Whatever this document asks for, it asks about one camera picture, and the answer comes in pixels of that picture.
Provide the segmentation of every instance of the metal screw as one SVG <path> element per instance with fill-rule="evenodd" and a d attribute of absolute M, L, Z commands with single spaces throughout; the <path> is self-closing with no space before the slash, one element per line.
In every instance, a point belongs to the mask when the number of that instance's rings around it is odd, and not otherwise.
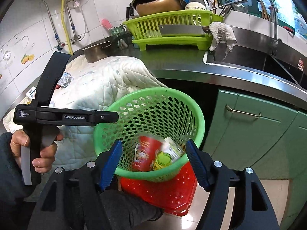
<path fill-rule="evenodd" d="M 222 163 L 220 162 L 220 161 L 215 161 L 214 163 L 213 163 L 213 165 L 215 166 L 215 167 L 221 167 L 222 166 Z"/>
<path fill-rule="evenodd" d="M 252 168 L 246 168 L 245 171 L 246 171 L 248 174 L 251 174 L 251 173 L 254 172 Z"/>
<path fill-rule="evenodd" d="M 63 171 L 63 168 L 61 168 L 61 167 L 56 168 L 56 173 L 57 174 L 61 173 L 62 171 Z"/>
<path fill-rule="evenodd" d="M 93 161 L 91 161 L 91 162 L 88 162 L 87 164 L 86 164 L 89 168 L 93 168 L 93 167 L 95 167 L 95 162 L 93 162 Z"/>

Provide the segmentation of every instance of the human hand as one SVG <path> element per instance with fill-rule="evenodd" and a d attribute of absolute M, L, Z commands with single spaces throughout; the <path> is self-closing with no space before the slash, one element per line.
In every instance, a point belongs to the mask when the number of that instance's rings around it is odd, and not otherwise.
<path fill-rule="evenodd" d="M 56 136 L 57 141 L 63 140 L 63 135 L 59 133 Z M 20 149 L 21 145 L 28 147 L 30 144 L 30 138 L 23 130 L 17 130 L 14 132 L 11 140 L 11 150 L 15 158 L 16 163 L 21 168 Z M 36 158 L 32 161 L 32 165 L 35 167 L 35 171 L 38 173 L 46 173 L 51 170 L 52 163 L 55 161 L 55 153 L 57 150 L 57 144 L 53 142 L 51 146 L 48 146 L 40 151 L 40 158 Z"/>

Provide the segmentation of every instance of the kitchen countertop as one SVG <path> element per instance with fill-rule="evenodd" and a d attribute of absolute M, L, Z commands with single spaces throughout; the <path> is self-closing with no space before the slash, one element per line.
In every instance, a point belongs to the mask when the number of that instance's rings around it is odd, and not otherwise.
<path fill-rule="evenodd" d="M 117 55 L 144 62 L 156 78 L 188 80 L 248 91 L 307 110 L 307 91 L 269 73 L 233 64 L 203 62 L 204 51 L 192 46 L 148 46 L 146 51 L 130 46 Z"/>

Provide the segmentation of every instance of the white rag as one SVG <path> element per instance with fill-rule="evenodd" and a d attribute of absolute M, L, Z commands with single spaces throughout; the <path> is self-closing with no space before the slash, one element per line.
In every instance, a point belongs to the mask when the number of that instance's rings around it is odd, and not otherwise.
<path fill-rule="evenodd" d="M 225 23 L 212 22 L 209 25 L 209 29 L 213 35 L 212 44 L 209 50 L 215 50 L 218 43 L 224 42 L 227 44 L 226 56 L 229 52 L 232 52 L 233 47 L 237 44 L 232 28 Z"/>

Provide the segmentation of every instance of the cabinet handle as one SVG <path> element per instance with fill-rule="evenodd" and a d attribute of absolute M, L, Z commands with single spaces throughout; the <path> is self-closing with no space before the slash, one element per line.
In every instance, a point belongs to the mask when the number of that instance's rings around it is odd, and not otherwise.
<path fill-rule="evenodd" d="M 252 113 L 246 113 L 246 112 L 242 112 L 242 111 L 237 111 L 237 110 L 231 109 L 231 108 L 229 107 L 229 105 L 226 105 L 225 107 L 226 107 L 226 109 L 227 109 L 228 111 L 230 111 L 231 113 L 242 113 L 242 114 L 245 114 L 245 115 L 253 116 L 253 117 L 255 117 L 255 118 L 259 118 L 259 117 L 261 117 L 261 115 L 262 115 L 261 113 L 259 113 L 258 115 L 256 115 L 256 114 L 252 114 Z"/>

